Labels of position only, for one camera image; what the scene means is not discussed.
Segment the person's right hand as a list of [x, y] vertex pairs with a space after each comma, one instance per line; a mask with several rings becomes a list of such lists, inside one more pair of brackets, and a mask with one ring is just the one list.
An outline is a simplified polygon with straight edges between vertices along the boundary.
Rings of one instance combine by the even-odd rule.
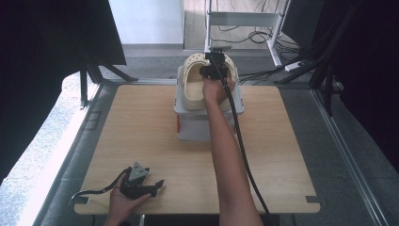
[[234, 86], [235, 82], [230, 78], [227, 79], [227, 85], [223, 85], [220, 81], [204, 78], [202, 93], [205, 105], [220, 105], [227, 99], [225, 88], [234, 90]]

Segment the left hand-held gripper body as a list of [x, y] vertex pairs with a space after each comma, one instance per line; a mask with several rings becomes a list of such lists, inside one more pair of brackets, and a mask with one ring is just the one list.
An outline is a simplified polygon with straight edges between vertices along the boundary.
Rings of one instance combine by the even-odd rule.
[[127, 171], [127, 175], [120, 184], [120, 192], [128, 199], [136, 200], [146, 194], [155, 197], [157, 194], [156, 186], [144, 186], [146, 179], [145, 168], [135, 162]]

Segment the white power strip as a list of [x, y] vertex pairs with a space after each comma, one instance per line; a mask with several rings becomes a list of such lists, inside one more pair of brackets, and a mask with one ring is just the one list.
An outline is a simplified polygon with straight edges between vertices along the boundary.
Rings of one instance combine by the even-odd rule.
[[286, 72], [291, 72], [291, 71], [294, 71], [294, 70], [296, 70], [296, 69], [298, 69], [298, 68], [300, 68], [302, 66], [304, 66], [304, 63], [302, 61], [297, 61], [295, 63], [286, 65], [284, 67], [284, 69], [285, 69]]

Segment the grey two-tier shoe rack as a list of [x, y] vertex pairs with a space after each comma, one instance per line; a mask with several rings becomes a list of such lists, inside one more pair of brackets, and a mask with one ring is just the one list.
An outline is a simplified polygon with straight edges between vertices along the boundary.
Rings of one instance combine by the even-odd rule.
[[[206, 109], [201, 110], [187, 110], [183, 103], [183, 66], [178, 69], [177, 86], [175, 92], [174, 112], [177, 114], [177, 137], [180, 140], [192, 141], [210, 141], [210, 129], [208, 122], [208, 115]], [[239, 83], [234, 86], [231, 92], [234, 101], [235, 112], [237, 117], [245, 111], [243, 104], [242, 91]], [[233, 114], [231, 110], [224, 111], [224, 116], [232, 129], [235, 132], [235, 125]]]

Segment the metal floor rail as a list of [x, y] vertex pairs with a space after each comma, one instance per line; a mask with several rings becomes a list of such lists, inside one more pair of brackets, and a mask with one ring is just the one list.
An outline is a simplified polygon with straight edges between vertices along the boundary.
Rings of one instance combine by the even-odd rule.
[[353, 154], [351, 153], [351, 150], [349, 149], [346, 141], [343, 138], [341, 130], [336, 124], [336, 121], [325, 110], [322, 94], [316, 89], [311, 89], [311, 96], [320, 111], [320, 114], [327, 126], [327, 129], [334, 140], [334, 143], [354, 182], [355, 187], [358, 190], [364, 206], [366, 207], [372, 219], [372, 222], [375, 226], [390, 226], [389, 222], [386, 219], [384, 211], [381, 208], [380, 203], [378, 202], [374, 192], [370, 188], [364, 174], [360, 170]]

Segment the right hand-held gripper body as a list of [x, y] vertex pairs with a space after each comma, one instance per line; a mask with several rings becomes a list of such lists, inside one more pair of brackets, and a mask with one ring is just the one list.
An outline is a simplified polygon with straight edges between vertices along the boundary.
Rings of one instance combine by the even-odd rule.
[[211, 47], [210, 52], [205, 54], [209, 64], [204, 67], [204, 76], [217, 80], [220, 78], [232, 77], [231, 67], [227, 64], [224, 51], [229, 50], [230, 46]]

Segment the person's left hand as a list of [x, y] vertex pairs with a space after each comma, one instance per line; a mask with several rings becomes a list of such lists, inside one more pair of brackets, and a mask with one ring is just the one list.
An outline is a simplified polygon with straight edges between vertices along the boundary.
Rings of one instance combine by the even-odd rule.
[[144, 203], [151, 197], [150, 194], [146, 194], [136, 200], [128, 199], [120, 192], [121, 183], [122, 179], [119, 179], [110, 193], [108, 215], [104, 226], [120, 226], [134, 213], [135, 209], [140, 204]]

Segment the white metal desk frame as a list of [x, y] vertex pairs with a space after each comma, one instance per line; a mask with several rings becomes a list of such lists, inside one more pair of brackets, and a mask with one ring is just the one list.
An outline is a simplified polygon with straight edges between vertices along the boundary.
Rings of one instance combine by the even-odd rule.
[[212, 0], [205, 0], [205, 25], [206, 36], [204, 41], [204, 52], [207, 53], [211, 48], [211, 29], [213, 25], [227, 25], [227, 26], [259, 26], [272, 27], [272, 38], [268, 40], [267, 47], [274, 64], [279, 67], [281, 61], [278, 52], [275, 48], [276, 41], [280, 30], [282, 28], [285, 13], [289, 6], [290, 0], [285, 0], [280, 12], [265, 13], [265, 12], [226, 12], [213, 11]]

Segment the dark curtain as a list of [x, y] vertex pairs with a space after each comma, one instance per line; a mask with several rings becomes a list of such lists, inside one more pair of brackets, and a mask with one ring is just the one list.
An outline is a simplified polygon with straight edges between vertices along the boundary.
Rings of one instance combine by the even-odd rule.
[[67, 76], [125, 63], [108, 0], [0, 0], [0, 184]]
[[334, 48], [341, 100], [399, 173], [399, 0], [323, 0], [316, 33], [357, 8]]

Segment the black tripod stand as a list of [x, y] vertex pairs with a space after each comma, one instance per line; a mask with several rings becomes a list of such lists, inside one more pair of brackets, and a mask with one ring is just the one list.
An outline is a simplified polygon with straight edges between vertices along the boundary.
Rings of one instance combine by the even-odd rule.
[[289, 83], [314, 70], [309, 86], [318, 89], [325, 84], [324, 109], [329, 116], [333, 80], [330, 59], [347, 12], [346, 4], [346, 0], [292, 0], [282, 27], [282, 32], [301, 48], [294, 62], [307, 59], [310, 63], [278, 84]]
[[95, 84], [101, 84], [104, 80], [100, 71], [100, 66], [104, 66], [110, 72], [127, 82], [137, 81], [137, 78], [128, 75], [114, 65], [105, 63], [95, 56], [91, 56], [85, 47], [81, 48], [81, 53], [83, 57], [83, 66], [80, 69], [81, 108], [88, 106], [88, 78]]

